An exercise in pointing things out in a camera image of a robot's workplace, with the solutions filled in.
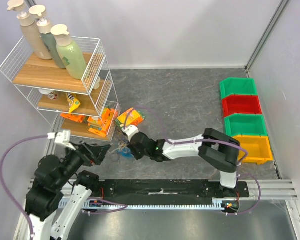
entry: small cup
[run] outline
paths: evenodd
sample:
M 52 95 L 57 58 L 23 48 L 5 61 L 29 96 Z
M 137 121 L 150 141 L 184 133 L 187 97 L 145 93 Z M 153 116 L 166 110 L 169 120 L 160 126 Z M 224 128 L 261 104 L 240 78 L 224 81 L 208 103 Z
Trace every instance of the small cup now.
M 56 100 L 58 98 L 58 92 L 49 89 L 39 88 L 39 92 L 43 95 L 46 95 L 48 99 Z
M 101 78 L 98 76 L 98 78 L 96 79 L 95 84 L 93 86 L 94 90 L 97 90 L 98 88 L 100 88 L 100 81 L 101 81 Z

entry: yellow storage bin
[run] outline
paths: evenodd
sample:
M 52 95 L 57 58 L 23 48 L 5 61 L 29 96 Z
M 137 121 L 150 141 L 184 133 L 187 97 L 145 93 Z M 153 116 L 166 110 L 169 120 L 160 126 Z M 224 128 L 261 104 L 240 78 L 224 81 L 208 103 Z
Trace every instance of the yellow storage bin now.
M 240 146 L 248 151 L 248 157 L 242 163 L 265 164 L 267 161 L 273 161 L 273 155 L 270 148 L 269 138 L 267 136 L 237 135 L 234 139 L 240 142 Z M 238 159 L 244 156 L 240 151 Z

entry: red storage bin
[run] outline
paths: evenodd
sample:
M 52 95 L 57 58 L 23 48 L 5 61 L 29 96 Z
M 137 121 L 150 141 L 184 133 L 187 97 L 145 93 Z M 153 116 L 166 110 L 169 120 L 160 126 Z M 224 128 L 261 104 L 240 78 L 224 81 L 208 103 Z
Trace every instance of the red storage bin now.
M 222 99 L 223 116 L 232 114 L 262 114 L 256 95 L 230 95 Z

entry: wooden shelf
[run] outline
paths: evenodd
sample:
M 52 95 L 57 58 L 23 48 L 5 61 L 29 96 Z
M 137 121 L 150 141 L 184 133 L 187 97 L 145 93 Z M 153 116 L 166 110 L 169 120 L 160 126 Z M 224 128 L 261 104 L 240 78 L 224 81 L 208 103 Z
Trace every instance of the wooden shelf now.
M 101 90 L 104 86 L 105 80 L 100 81 L 100 87 L 97 90 L 92 90 L 91 98 L 89 95 L 77 95 L 81 105 L 78 109 L 73 111 L 73 114 L 82 114 L 87 116 L 99 117 L 96 111 L 94 104 L 97 102 L 98 97 L 100 96 Z M 39 101 L 37 108 L 39 110 L 48 110 L 48 111 L 56 111 L 62 113 L 69 112 L 69 104 L 67 101 L 66 93 L 60 92 L 58 98 L 56 100 L 51 100 L 46 96 L 42 96 L 41 100 Z
M 92 54 L 84 53 L 83 56 L 88 64 Z M 94 63 L 95 69 L 102 67 L 100 64 L 103 56 L 101 55 L 98 57 L 96 54 L 94 59 L 98 59 L 98 62 Z M 93 79 L 87 80 L 86 82 L 89 82 L 91 85 Z M 81 80 L 71 77 L 66 69 L 57 67 L 53 60 L 42 60 L 34 53 L 29 57 L 28 61 L 15 77 L 13 84 L 70 93 L 88 94 Z
M 61 128 L 65 129 L 65 130 L 71 130 L 72 136 L 89 138 L 89 139 L 98 139 L 98 140 L 102 140 L 102 141 L 109 141 L 108 137 L 102 137 L 102 136 L 96 135 L 92 132 L 89 132 L 89 126 L 86 123 L 77 123 L 77 122 L 65 119 Z

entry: white wall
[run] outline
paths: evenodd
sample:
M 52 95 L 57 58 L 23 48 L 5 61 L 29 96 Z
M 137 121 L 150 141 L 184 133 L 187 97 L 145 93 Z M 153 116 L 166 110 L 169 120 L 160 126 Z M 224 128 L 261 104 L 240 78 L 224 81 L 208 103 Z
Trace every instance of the white wall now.
M 7 2 L 0 0 L 0 64 L 20 39 L 21 31 L 15 12 L 8 12 Z M 49 132 L 51 127 L 33 109 L 19 91 L 0 72 L 0 158 L 13 143 Z M 24 143 L 12 150 L 4 165 L 9 189 L 23 203 L 46 140 Z M 0 240 L 13 238 L 20 212 L 6 197 L 0 185 Z
M 113 69 L 243 67 L 280 0 L 36 0 Z
M 300 199 L 300 0 L 290 1 L 251 70 L 284 177 Z

